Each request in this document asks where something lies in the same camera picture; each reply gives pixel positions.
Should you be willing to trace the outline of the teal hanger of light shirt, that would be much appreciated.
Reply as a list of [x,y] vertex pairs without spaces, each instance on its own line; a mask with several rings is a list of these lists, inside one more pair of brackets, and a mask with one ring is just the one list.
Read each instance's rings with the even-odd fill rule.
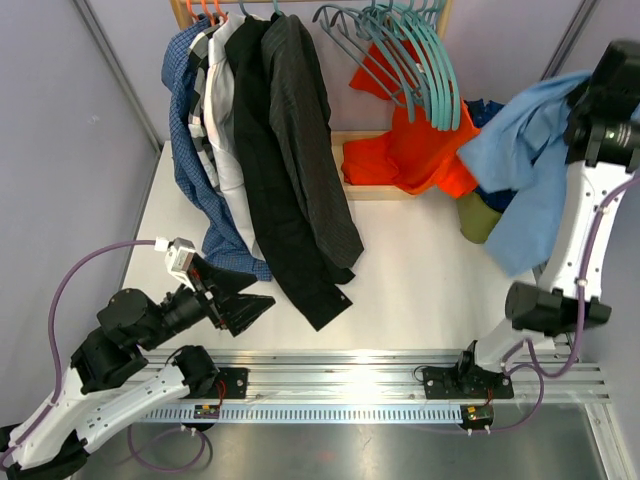
[[383,97],[416,118],[422,80],[416,64],[391,28],[371,11],[326,3],[312,17],[324,33],[373,82]]

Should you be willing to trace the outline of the light blue shirt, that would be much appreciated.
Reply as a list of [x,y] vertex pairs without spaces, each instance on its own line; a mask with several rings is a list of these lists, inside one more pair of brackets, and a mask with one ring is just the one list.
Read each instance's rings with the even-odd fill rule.
[[482,190],[516,193],[485,242],[510,277],[552,254],[566,198],[566,96],[590,77],[582,70],[525,89],[457,151]]

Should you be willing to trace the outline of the teal hanger of plaid shirt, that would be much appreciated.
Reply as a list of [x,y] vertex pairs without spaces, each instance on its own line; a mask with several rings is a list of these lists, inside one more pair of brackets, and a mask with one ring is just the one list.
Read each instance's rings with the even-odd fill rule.
[[393,102],[413,116],[424,82],[414,70],[413,57],[392,33],[386,18],[376,14],[372,6],[362,10],[340,7],[329,26],[336,27],[341,39],[360,52],[360,56],[351,54],[357,68],[349,87]]

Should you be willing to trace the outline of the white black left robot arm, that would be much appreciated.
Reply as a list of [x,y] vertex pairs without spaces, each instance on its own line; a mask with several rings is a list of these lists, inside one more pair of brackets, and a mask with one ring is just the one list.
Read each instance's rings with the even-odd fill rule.
[[253,274],[209,265],[188,245],[165,249],[165,268],[178,288],[156,303],[139,289],[118,291],[97,315],[99,326],[59,361],[55,386],[24,422],[1,430],[1,468],[10,479],[66,479],[121,430],[182,398],[224,391],[219,368],[200,345],[178,348],[142,384],[125,383],[143,370],[146,353],[202,320],[238,336],[275,304],[246,293]]

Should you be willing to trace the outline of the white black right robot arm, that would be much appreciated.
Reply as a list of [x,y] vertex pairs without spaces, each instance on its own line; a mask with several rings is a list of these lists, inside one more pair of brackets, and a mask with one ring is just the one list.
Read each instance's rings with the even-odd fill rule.
[[508,379],[519,351],[610,318],[601,270],[620,202],[639,182],[638,43],[615,40],[594,70],[517,94],[458,155],[483,190],[514,192],[487,252],[510,276],[537,274],[511,285],[501,323],[453,368],[456,389],[476,396]]

